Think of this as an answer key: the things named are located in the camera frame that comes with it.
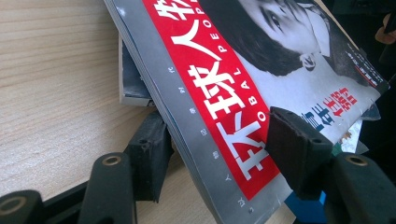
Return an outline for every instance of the book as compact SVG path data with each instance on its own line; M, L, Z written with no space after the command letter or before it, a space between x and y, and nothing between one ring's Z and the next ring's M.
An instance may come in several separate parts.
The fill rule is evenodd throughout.
M312 1L105 3L219 223L263 223L291 193L265 151L271 106L335 144L389 88Z
M155 106L139 71L119 35L119 89L123 105Z

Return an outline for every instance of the black hair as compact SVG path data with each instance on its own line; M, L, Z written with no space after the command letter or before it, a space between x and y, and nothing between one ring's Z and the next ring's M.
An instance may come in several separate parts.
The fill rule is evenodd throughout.
M302 67L300 54L270 38L237 0L199 0L199 3L228 44L258 69L285 76Z

